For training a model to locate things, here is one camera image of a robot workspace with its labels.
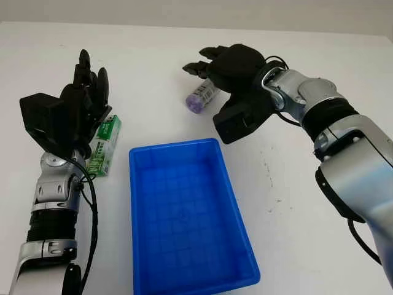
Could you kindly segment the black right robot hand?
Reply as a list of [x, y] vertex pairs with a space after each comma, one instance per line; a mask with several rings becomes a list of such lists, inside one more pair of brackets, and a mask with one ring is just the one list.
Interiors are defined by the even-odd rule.
[[248, 91], [266, 65], [260, 52], [243, 44], [205, 47], [200, 50], [200, 55], [209, 61], [188, 63], [182, 69], [201, 79], [209, 79], [215, 87], [227, 93]]

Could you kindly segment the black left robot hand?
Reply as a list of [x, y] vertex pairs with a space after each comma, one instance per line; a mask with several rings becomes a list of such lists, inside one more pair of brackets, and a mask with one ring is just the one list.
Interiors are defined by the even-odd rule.
[[97, 74], [94, 73], [87, 50], [81, 50], [73, 82], [63, 89], [60, 99], [64, 101], [69, 114], [71, 148], [77, 149], [86, 159], [91, 155], [90, 141], [112, 110], [108, 98], [106, 69], [102, 67]]

